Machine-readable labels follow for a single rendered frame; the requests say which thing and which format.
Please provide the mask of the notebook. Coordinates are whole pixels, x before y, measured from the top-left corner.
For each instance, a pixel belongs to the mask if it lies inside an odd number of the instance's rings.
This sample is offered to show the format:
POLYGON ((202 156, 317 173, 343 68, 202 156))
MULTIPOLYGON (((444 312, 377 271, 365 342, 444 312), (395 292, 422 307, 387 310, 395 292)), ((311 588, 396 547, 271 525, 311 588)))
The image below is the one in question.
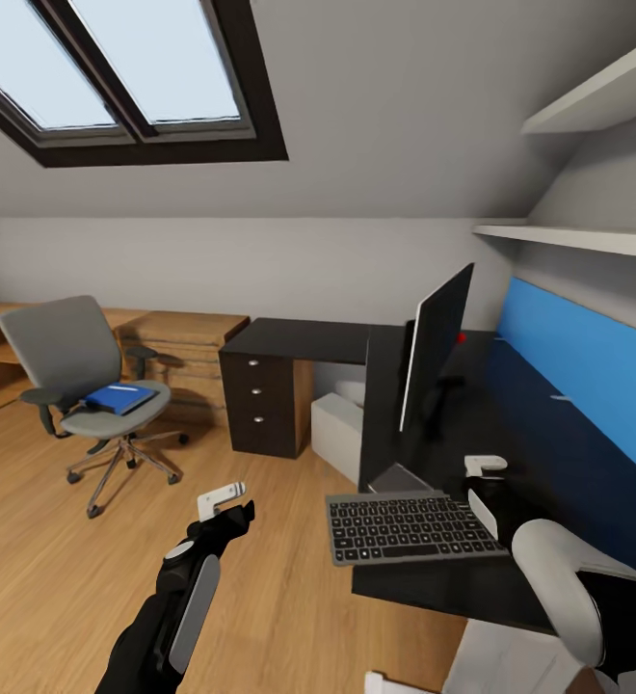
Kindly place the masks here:
POLYGON ((370 482, 370 488, 377 493, 396 493, 401 491, 431 491, 433 488, 423 483, 421 479, 411 475, 399 464, 389 467, 375 481, 370 482))

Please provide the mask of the keyboard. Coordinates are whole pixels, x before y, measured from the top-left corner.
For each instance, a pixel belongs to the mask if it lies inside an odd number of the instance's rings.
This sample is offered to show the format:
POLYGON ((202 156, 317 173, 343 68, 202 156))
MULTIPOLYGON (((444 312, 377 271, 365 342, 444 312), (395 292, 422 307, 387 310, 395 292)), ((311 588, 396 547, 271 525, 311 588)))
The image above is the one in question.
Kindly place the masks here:
POLYGON ((336 567, 510 555, 443 490, 325 496, 336 567))

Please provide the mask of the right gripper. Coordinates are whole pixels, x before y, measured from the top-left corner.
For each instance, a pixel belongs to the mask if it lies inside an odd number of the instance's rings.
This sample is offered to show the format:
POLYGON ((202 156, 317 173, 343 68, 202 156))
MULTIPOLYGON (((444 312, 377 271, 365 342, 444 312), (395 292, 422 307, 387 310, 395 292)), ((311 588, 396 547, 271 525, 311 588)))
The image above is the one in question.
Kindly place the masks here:
POLYGON ((473 477, 448 477, 447 481, 442 481, 441 486, 444 494, 449 494, 454 502, 468 501, 468 489, 472 480, 479 478, 473 477))

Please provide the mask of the monitor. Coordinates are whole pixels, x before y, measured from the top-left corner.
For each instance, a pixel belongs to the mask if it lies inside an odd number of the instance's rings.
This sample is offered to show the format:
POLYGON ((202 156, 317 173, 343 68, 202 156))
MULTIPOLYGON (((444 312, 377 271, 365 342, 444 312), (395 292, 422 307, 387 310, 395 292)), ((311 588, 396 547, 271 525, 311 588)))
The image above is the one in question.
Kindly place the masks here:
POLYGON ((409 320, 404 334, 398 390, 404 393, 400 431, 408 434, 416 417, 440 440, 445 435, 421 413, 431 388, 438 383, 463 383, 465 377, 438 378, 457 342, 464 342, 461 324, 474 263, 459 272, 418 303, 416 318, 409 320))

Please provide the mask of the folder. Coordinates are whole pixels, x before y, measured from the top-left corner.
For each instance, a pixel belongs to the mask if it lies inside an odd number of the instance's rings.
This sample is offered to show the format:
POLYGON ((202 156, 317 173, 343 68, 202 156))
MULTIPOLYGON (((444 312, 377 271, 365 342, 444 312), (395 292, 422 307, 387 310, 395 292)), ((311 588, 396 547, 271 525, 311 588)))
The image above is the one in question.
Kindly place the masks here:
POLYGON ((130 384, 122 384, 120 381, 96 390, 80 400, 78 406, 109 412, 109 414, 124 415, 151 396, 154 396, 152 388, 134 387, 130 384))

